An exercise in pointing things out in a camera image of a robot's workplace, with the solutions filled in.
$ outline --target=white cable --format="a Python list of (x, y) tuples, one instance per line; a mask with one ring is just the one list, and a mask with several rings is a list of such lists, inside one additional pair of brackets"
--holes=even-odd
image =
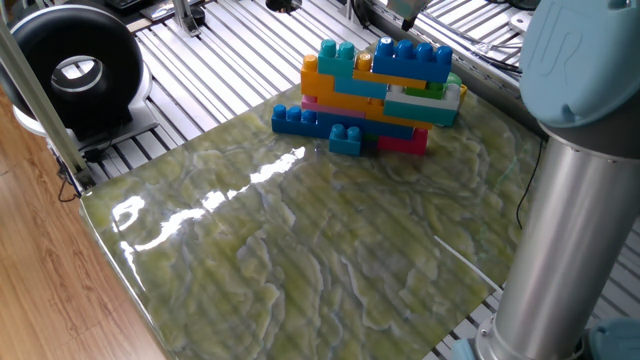
[(0, 15), (2, 15), (2, 21), (4, 21), (5, 24), (9, 22), (9, 18), (7, 17), (7, 8), (4, 6), (4, 0), (0, 0)]
[(500, 288), (500, 286), (498, 286), (496, 283), (494, 283), (487, 275), (485, 275), (482, 271), (480, 271), (480, 269), (478, 269), (475, 265), (473, 265), (469, 260), (465, 259), (464, 256), (460, 255), (460, 253), (458, 253), (457, 251), (455, 251), (451, 246), (447, 245), (447, 243), (445, 243), (444, 241), (442, 241), (438, 236), (434, 235), (434, 237), (436, 238), (436, 240), (438, 240), (438, 242), (440, 243), (440, 245), (444, 246), (447, 250), (449, 250), (453, 255), (455, 255), (458, 259), (460, 259), (460, 261), (462, 261), (463, 263), (465, 263), (468, 267), (471, 268), (471, 270), (473, 270), (476, 274), (480, 275), (480, 277), (486, 281), (487, 283), (489, 283), (489, 285), (491, 285), (491, 287), (493, 287), (494, 289), (496, 289), (496, 291), (500, 294), (502, 294), (502, 289)]

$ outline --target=blue lego block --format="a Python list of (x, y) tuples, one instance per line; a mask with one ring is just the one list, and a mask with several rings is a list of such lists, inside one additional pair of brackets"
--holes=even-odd
[(329, 151), (338, 154), (360, 156), (362, 147), (362, 132), (356, 126), (349, 130), (343, 125), (336, 124), (331, 128), (329, 135)]
[(318, 73), (351, 78), (355, 56), (356, 49), (352, 43), (345, 41), (340, 44), (336, 56), (336, 42), (331, 39), (323, 40), (318, 54)]
[(327, 139), (331, 132), (331, 127), (322, 127), (318, 125), (317, 113), (315, 111), (306, 110), (304, 113), (299, 107), (293, 106), (287, 111), (287, 108), (278, 104), (273, 107), (273, 115), (271, 116), (271, 130), (276, 133), (301, 135), (309, 137), (317, 137)]
[(433, 47), (428, 43), (422, 43), (414, 49), (409, 40), (402, 40), (398, 46), (394, 46), (391, 38), (384, 37), (378, 41), (372, 71), (376, 74), (446, 83), (451, 72), (452, 56), (453, 51), (448, 46), (440, 46), (434, 53)]
[(346, 77), (335, 78), (335, 92), (349, 95), (371, 97), (384, 100), (387, 95), (387, 84), (356, 80)]
[(332, 128), (333, 125), (342, 124), (346, 127), (356, 126), (364, 134), (384, 135), (398, 139), (411, 140), (413, 128), (381, 121), (367, 120), (351, 116), (336, 115), (318, 112), (318, 125), (322, 128)]
[(404, 119), (425, 121), (436, 125), (451, 126), (458, 113), (456, 110), (433, 108), (395, 101), (385, 101), (384, 115)]

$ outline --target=black cable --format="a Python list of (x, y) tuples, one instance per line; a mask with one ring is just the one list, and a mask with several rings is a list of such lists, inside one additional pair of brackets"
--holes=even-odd
[[(471, 44), (481, 44), (481, 41), (478, 41), (472, 37), (470, 37), (467, 34), (462, 33), (461, 31), (458, 31), (457, 29), (443, 23), (442, 21), (438, 20), (435, 16), (429, 14), (428, 12), (424, 12), (423, 13), (427, 18), (429, 18), (429, 20), (433, 21), (434, 23), (436, 23), (437, 25), (444, 27), (445, 29), (448, 29), (449, 31), (453, 32), (454, 34), (460, 36), (461, 38), (469, 41)], [(503, 71), (508, 71), (508, 72), (512, 72), (515, 74), (522, 74), (522, 70), (520, 70), (519, 67), (515, 66), (515, 65), (511, 65), (509, 63), (506, 63), (504, 61), (500, 61), (498, 59), (495, 59), (491, 56), (487, 56), (485, 54), (482, 54), (481, 52), (477, 51), (476, 49), (473, 49), (469, 46), (467, 46), (466, 44), (456, 40), (456, 39), (451, 39), (451, 41), (455, 42), (456, 44), (458, 44), (458, 46), (462, 47), (463, 49), (465, 49), (466, 51), (472, 53), (473, 55), (479, 57), (480, 59), (486, 61), (489, 63), (489, 65), (503, 70)]]
[(533, 177), (536, 175), (536, 170), (538, 170), (538, 164), (540, 164), (540, 157), (542, 155), (542, 145), (544, 145), (544, 140), (540, 139), (540, 148), (538, 149), (538, 159), (536, 160), (536, 166), (533, 168), (533, 173), (531, 174), (531, 178), (529, 179), (527, 188), (524, 190), (524, 194), (522, 194), (522, 199), (520, 199), (520, 203), (518, 204), (518, 208), (516, 209), (516, 221), (518, 221), (518, 226), (520, 226), (520, 230), (522, 230), (522, 223), (520, 223), (520, 207), (522, 206), (524, 199), (527, 197), (527, 193), (529, 192), (529, 188), (531, 188), (531, 183), (533, 182)]
[(62, 198), (62, 192), (64, 191), (64, 186), (67, 185), (67, 182), (68, 182), (67, 179), (62, 179), (62, 186), (60, 187), (60, 192), (58, 193), (58, 201), (60, 201), (61, 203), (72, 202), (75, 199), (80, 199), (78, 194), (73, 194), (73, 196), (69, 199)]
[(107, 146), (103, 147), (102, 149), (95, 148), (95, 149), (91, 149), (89, 151), (86, 151), (82, 155), (82, 157), (84, 157), (84, 159), (86, 161), (92, 162), (92, 163), (97, 163), (98, 161), (100, 161), (100, 159), (102, 158), (102, 155), (111, 147), (111, 145), (113, 145), (113, 140), (114, 140), (115, 136), (118, 136), (120, 131), (122, 131), (123, 127), (124, 127), (124, 120), (122, 120), (120, 122), (120, 127), (118, 128), (118, 131), (115, 132), (115, 134), (110, 135), (111, 131), (108, 132), (108, 136), (111, 137), (111, 139), (109, 140), (109, 143), (107, 144)]

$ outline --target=white lego block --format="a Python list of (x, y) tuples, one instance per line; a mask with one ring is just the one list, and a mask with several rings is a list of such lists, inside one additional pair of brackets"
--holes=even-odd
[(456, 84), (447, 85), (442, 100), (423, 98), (419, 96), (410, 96), (405, 93), (398, 93), (393, 90), (395, 89), (391, 89), (391, 91), (387, 92), (385, 101), (395, 101), (399, 103), (445, 110), (458, 110), (458, 105), (460, 104), (460, 87)]

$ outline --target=metal frame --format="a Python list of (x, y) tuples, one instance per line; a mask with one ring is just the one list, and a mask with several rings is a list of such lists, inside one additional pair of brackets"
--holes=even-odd
[(36, 119), (44, 127), (48, 137), (54, 144), (55, 152), (59, 154), (62, 161), (67, 165), (73, 177), (73, 179), (69, 180), (77, 182), (76, 185), (79, 191), (95, 185), (87, 164), (78, 149), (76, 149), (69, 134), (67, 134), (62, 120), (60, 120), (58, 113), (53, 108), (18, 43), (4, 22), (0, 24), (0, 61), (11, 80), (16, 84), (27, 105), (33, 111)]

